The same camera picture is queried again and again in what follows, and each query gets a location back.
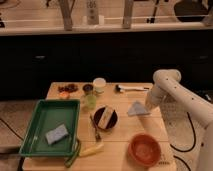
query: metal pole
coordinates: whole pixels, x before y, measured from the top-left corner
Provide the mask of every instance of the metal pole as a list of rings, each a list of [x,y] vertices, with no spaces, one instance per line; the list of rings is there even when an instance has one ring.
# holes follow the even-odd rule
[[[134,0],[125,0],[123,28],[129,29],[132,25],[132,11]]]
[[[58,0],[61,8],[61,14],[64,22],[64,30],[72,30],[72,18],[71,18],[71,9],[69,5],[69,0]]]
[[[213,7],[211,7],[208,15],[205,16],[202,22],[205,26],[213,26]]]

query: banana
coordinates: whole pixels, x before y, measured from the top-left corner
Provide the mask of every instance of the banana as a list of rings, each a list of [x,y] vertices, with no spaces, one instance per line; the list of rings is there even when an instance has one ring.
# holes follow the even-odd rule
[[[85,150],[81,150],[79,153],[79,157],[86,157],[86,156],[101,152],[103,151],[103,147],[104,147],[104,143],[102,141],[98,142],[95,145],[89,148],[86,148]]]

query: floor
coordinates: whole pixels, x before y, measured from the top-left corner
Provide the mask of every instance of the floor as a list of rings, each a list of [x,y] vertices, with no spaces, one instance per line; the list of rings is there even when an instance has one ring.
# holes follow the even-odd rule
[[[36,100],[0,102],[0,118],[4,119],[4,121],[16,130],[19,136],[23,137],[35,104]],[[171,97],[167,97],[164,103],[160,106],[160,109],[163,114],[171,144],[182,150],[190,148],[193,144],[192,128],[190,126],[187,113],[183,107],[175,102]],[[176,150],[173,150],[173,153],[187,162],[191,170],[194,171],[204,130],[195,120],[192,119],[192,122],[195,127],[197,137],[195,148],[188,153],[180,153]],[[2,148],[17,147],[21,144],[21,140],[9,131],[2,122],[0,122],[0,129],[0,150],[2,150]],[[16,171],[19,159],[20,158],[16,154],[0,154],[1,170]],[[188,170],[181,161],[176,160],[176,163],[178,171]]]

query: blue sponge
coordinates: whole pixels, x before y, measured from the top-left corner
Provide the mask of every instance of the blue sponge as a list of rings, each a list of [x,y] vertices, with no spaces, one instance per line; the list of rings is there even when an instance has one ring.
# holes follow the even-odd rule
[[[63,139],[68,135],[68,131],[64,124],[46,133],[46,139],[49,145]]]

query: orange bowl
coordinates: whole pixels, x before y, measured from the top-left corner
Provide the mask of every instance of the orange bowl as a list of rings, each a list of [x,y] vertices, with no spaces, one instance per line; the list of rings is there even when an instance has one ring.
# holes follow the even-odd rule
[[[161,149],[152,136],[136,134],[129,143],[128,153],[139,165],[151,167],[160,160]]]

